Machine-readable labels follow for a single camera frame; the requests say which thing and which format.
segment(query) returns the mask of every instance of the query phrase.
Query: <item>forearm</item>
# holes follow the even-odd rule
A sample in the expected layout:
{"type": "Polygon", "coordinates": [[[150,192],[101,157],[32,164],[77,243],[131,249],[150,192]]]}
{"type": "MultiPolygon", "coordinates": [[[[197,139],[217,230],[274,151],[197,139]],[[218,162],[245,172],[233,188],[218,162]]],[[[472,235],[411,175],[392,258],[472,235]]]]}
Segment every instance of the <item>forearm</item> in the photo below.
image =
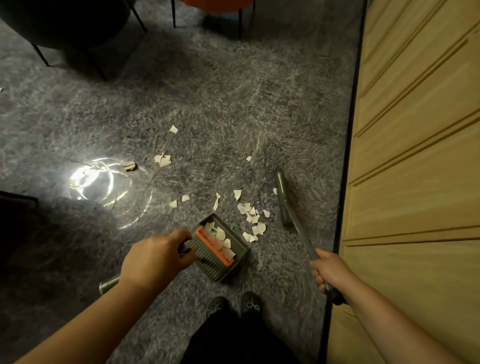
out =
{"type": "Polygon", "coordinates": [[[104,363],[154,299],[119,283],[16,363],[104,363]]]}
{"type": "Polygon", "coordinates": [[[358,320],[388,364],[464,363],[377,290],[360,281],[345,293],[358,320]]]}

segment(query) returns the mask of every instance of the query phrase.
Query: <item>black pants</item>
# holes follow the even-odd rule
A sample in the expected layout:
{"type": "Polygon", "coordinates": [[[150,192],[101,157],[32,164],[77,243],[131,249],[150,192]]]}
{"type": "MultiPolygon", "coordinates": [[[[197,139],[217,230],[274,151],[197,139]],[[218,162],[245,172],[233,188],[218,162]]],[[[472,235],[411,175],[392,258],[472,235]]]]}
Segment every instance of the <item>black pants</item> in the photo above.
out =
{"type": "Polygon", "coordinates": [[[190,339],[180,364],[300,362],[256,311],[238,317],[231,310],[211,315],[190,339]]]}

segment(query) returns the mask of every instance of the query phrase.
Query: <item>person's right hand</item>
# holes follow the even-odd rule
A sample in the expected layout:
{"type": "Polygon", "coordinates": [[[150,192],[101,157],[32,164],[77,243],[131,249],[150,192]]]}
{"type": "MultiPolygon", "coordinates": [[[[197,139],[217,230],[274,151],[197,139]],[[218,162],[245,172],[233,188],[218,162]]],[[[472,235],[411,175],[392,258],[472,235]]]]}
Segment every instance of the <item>person's right hand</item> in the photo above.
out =
{"type": "Polygon", "coordinates": [[[195,260],[196,248],[183,256],[178,252],[180,244],[191,238],[187,230],[175,230],[135,243],[121,266],[119,284],[132,283],[156,297],[195,260]]]}
{"type": "Polygon", "coordinates": [[[361,282],[360,278],[337,254],[321,249],[315,249],[315,251],[319,260],[311,262],[312,276],[323,293],[325,293],[325,282],[330,283],[343,294],[361,282]]]}

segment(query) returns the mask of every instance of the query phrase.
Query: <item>black shoe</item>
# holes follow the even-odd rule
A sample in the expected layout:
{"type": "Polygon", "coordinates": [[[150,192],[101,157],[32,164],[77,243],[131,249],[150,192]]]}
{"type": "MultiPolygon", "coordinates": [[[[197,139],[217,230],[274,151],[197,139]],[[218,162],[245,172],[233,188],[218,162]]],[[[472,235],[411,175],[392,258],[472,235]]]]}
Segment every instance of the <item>black shoe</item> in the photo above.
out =
{"type": "Polygon", "coordinates": [[[262,315],[263,305],[262,300],[253,292],[245,292],[240,300],[240,312],[245,314],[247,312],[256,312],[262,315]]]}
{"type": "Polygon", "coordinates": [[[209,318],[211,315],[220,312],[221,310],[228,310],[229,304],[228,300],[225,297],[218,296],[210,301],[207,306],[206,318],[209,318]]]}

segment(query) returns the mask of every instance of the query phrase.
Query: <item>orange comb strip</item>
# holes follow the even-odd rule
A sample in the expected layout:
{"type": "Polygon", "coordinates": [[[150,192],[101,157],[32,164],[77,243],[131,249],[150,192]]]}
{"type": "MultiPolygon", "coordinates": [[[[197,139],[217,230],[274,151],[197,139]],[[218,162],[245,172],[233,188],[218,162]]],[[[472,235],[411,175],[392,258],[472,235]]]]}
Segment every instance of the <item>orange comb strip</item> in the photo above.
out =
{"type": "Polygon", "coordinates": [[[206,246],[210,248],[212,252],[215,253],[218,259],[222,261],[225,266],[229,267],[230,265],[233,264],[234,259],[232,260],[227,260],[218,250],[215,248],[215,246],[212,243],[213,237],[205,231],[205,228],[203,226],[199,227],[197,231],[195,232],[197,236],[202,239],[202,241],[205,243],[206,246]]]}

